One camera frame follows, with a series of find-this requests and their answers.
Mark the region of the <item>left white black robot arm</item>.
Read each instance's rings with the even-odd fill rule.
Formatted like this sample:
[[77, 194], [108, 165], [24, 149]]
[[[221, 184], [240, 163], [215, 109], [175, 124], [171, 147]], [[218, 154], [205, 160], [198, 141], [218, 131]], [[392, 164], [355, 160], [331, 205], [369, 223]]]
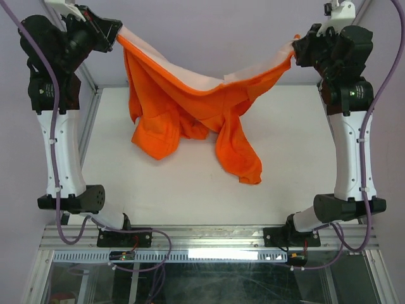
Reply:
[[75, 73], [91, 52], [112, 51], [123, 24], [74, 1], [47, 4], [61, 15], [64, 30], [45, 16], [32, 15], [18, 32], [28, 56], [28, 95], [46, 150], [47, 189], [37, 204], [42, 210], [90, 216], [112, 228], [110, 238], [125, 246], [133, 236], [128, 216], [107, 204], [102, 185], [88, 185], [82, 175], [77, 140], [81, 81]]

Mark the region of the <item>aluminium frame post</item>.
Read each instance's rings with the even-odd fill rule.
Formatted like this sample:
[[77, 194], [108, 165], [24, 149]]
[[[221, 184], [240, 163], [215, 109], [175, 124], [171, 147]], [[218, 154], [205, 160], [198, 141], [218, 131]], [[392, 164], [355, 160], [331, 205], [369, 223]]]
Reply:
[[338, 55], [344, 60], [344, 65], [341, 67], [327, 66], [326, 62], [323, 62], [321, 66], [317, 66], [317, 72], [321, 76], [318, 83], [319, 88], [322, 88], [322, 85], [327, 82], [358, 80], [373, 49], [373, 34], [360, 25], [371, 1], [361, 1], [360, 4], [352, 2], [356, 7], [356, 17], [351, 25], [344, 27], [340, 32], [342, 33], [342, 42], [339, 46], [342, 46], [342, 50], [339, 51]]
[[[46, 16], [50, 21], [57, 26], [60, 30], [66, 32], [66, 24], [62, 20], [61, 13], [55, 10], [50, 4], [48, 4], [45, 0], [38, 0], [41, 4], [42, 8], [45, 11]], [[85, 63], [82, 63], [77, 68], [77, 75], [81, 77], [82, 82], [85, 82], [92, 90], [92, 92], [97, 92], [97, 85], [94, 82], [92, 75], [90, 74], [88, 68], [86, 67]]]

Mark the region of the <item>aluminium mounting rail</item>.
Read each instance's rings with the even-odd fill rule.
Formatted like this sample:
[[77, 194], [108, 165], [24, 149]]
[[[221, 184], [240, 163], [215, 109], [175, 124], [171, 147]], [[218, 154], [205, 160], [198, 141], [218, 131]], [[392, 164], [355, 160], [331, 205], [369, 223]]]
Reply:
[[[171, 241], [174, 250], [188, 248], [241, 248], [260, 250], [266, 249], [263, 240], [264, 227], [259, 225], [166, 225], [158, 227], [165, 235], [153, 232], [150, 249], [164, 250]], [[88, 250], [96, 249], [99, 228], [88, 225], [79, 240], [74, 245], [64, 243], [58, 234], [57, 227], [47, 226], [44, 229], [39, 248], [42, 250]], [[321, 246], [310, 250], [338, 250], [340, 239], [331, 227], [313, 232], [319, 235]], [[302, 247], [290, 247], [290, 250], [300, 250]]]

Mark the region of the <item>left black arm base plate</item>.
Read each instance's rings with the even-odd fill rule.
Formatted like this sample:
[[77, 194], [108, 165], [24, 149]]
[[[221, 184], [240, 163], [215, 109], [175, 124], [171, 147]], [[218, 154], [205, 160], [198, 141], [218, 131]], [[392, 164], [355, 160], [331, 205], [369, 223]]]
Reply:
[[130, 231], [99, 230], [99, 248], [150, 248], [153, 238], [151, 228], [131, 228]]

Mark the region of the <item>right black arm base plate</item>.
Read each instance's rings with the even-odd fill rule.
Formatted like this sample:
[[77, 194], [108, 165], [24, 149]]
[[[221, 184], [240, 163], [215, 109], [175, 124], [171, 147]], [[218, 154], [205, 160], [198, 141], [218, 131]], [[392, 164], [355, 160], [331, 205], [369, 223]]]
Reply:
[[266, 248], [304, 247], [317, 248], [321, 246], [319, 235], [312, 232], [297, 232], [288, 227], [265, 227], [263, 240]]

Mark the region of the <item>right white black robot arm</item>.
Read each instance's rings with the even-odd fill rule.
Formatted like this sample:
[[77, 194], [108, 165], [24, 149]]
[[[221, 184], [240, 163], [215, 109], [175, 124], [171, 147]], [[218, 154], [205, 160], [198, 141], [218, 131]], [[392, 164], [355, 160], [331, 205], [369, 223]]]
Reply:
[[297, 245], [306, 233], [331, 222], [382, 213], [386, 200], [377, 196], [370, 157], [373, 86], [363, 76], [373, 49], [371, 31], [357, 25], [341, 30], [315, 23], [293, 43], [296, 63], [312, 67], [330, 125], [336, 155], [332, 194], [317, 194], [312, 207], [287, 217], [283, 239]]

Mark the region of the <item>small electronics board with leds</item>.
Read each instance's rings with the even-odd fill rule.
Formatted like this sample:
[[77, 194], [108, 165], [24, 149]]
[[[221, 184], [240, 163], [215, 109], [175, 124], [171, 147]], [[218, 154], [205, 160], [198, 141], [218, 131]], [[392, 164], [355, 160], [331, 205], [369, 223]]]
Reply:
[[110, 261], [132, 261], [135, 260], [135, 251], [111, 251], [109, 253]]

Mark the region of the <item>left aluminium frame post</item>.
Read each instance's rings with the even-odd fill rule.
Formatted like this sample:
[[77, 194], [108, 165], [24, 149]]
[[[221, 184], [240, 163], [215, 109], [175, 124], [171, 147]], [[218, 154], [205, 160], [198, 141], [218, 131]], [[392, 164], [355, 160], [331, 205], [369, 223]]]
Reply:
[[[38, 0], [41, 4], [42, 8], [45, 11], [46, 16], [50, 21], [57, 26], [60, 30], [66, 32], [66, 24], [62, 20], [61, 13], [55, 10], [50, 4], [48, 4], [45, 0]], [[97, 85], [94, 82], [92, 75], [90, 74], [88, 68], [86, 67], [85, 63], [82, 63], [77, 68], [77, 75], [81, 77], [82, 82], [85, 82], [92, 90], [92, 92], [97, 92]]]

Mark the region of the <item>black connector with yellow plug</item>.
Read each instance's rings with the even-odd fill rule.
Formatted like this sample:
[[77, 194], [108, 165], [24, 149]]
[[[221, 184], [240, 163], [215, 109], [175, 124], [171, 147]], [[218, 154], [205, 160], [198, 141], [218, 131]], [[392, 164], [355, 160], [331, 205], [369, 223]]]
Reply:
[[305, 267], [308, 262], [308, 254], [304, 252], [300, 253], [288, 253], [286, 265], [289, 267]]

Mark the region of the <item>right aluminium frame post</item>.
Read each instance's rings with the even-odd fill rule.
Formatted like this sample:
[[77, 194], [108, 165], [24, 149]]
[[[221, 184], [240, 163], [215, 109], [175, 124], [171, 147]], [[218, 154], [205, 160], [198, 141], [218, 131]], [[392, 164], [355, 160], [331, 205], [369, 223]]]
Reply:
[[360, 4], [352, 2], [356, 7], [356, 17], [351, 25], [344, 27], [340, 32], [342, 33], [342, 42], [339, 46], [342, 46], [342, 50], [339, 51], [338, 55], [344, 60], [344, 65], [341, 67], [327, 66], [326, 62], [323, 62], [321, 66], [317, 66], [317, 72], [321, 76], [318, 83], [319, 88], [322, 88], [322, 85], [327, 82], [358, 80], [373, 49], [373, 34], [360, 25], [371, 1], [361, 1]]

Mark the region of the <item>orange jacket with pink lining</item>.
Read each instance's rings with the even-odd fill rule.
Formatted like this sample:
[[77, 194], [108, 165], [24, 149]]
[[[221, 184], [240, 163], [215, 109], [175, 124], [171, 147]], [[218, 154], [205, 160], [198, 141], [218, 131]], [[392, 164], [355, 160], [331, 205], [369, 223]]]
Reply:
[[127, 28], [119, 31], [117, 41], [123, 48], [135, 145], [162, 160], [177, 150], [181, 138], [204, 140], [214, 132], [223, 169], [241, 183], [261, 182], [262, 163], [240, 118], [290, 69], [295, 55], [291, 42], [264, 63], [217, 79], [170, 63]]

